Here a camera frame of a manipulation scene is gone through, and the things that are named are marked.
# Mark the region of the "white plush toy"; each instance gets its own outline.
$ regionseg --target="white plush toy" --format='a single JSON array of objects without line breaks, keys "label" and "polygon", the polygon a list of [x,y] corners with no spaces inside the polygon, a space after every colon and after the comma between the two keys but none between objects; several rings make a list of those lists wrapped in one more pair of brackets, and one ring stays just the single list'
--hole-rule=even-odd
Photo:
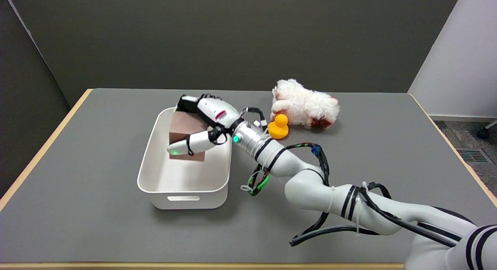
[{"label": "white plush toy", "polygon": [[305,89],[294,79],[279,80],[272,93],[271,120],[285,114],[289,124],[321,129],[337,121],[338,100],[326,93]]}]

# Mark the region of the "brown cardboard block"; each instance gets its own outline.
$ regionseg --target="brown cardboard block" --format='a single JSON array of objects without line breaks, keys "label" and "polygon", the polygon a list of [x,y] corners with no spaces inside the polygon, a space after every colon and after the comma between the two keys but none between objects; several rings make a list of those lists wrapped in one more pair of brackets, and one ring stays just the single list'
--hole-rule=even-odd
[{"label": "brown cardboard block", "polygon": [[[207,123],[202,121],[197,114],[175,111],[169,126],[169,144],[186,139],[188,135],[207,130]],[[174,160],[204,161],[205,152],[186,155],[169,155]]]}]

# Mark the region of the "gray tabletop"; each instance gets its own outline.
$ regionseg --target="gray tabletop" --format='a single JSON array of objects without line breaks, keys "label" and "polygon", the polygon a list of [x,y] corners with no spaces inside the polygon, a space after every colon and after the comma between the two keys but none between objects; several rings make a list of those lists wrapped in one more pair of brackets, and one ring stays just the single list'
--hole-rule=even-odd
[{"label": "gray tabletop", "polygon": [[[412,233],[334,233],[297,247],[288,241],[319,213],[290,206],[283,183],[256,197],[239,187],[255,167],[233,147],[226,203],[214,210],[163,211],[136,185],[154,121],[183,93],[209,92],[241,109],[263,91],[96,89],[0,213],[0,261],[219,263],[402,263]],[[284,144],[319,143],[330,184],[376,181],[398,201],[444,207],[476,224],[495,223],[496,208],[407,94],[334,93],[341,112],[321,133],[292,128]],[[304,149],[295,151],[316,162]],[[346,220],[330,215],[326,226]]]}]

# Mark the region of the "bin handle cutout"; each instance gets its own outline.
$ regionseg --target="bin handle cutout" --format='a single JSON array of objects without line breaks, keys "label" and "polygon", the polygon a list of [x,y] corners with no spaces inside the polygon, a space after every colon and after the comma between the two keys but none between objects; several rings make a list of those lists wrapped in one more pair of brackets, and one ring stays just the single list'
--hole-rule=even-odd
[{"label": "bin handle cutout", "polygon": [[167,196],[169,201],[199,201],[198,196]]}]

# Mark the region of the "rubber duck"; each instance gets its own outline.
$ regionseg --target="rubber duck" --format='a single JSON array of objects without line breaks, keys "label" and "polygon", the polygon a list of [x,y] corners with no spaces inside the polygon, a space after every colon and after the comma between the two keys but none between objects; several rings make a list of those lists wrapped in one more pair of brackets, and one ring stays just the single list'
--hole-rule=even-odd
[{"label": "rubber duck", "polygon": [[268,124],[268,132],[275,139],[282,139],[288,135],[288,117],[284,114],[279,114],[275,117],[275,121]]}]

